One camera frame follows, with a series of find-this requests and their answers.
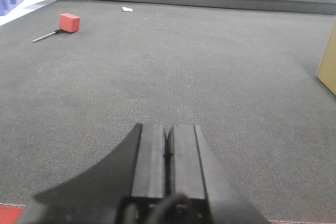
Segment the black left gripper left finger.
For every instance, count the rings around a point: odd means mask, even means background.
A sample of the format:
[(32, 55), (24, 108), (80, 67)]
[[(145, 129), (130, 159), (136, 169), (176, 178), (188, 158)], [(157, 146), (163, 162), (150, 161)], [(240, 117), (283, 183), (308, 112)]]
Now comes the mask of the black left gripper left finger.
[(123, 223), (165, 196), (165, 130), (134, 125), (101, 161), (34, 195), (17, 223)]

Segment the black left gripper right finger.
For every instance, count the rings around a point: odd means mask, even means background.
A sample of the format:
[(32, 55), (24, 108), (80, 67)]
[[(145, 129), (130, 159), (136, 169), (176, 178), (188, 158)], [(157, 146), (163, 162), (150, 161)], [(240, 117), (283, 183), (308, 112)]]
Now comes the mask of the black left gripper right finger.
[(201, 128), (176, 124), (169, 133), (171, 191), (185, 194), (201, 223), (268, 223), (231, 180)]

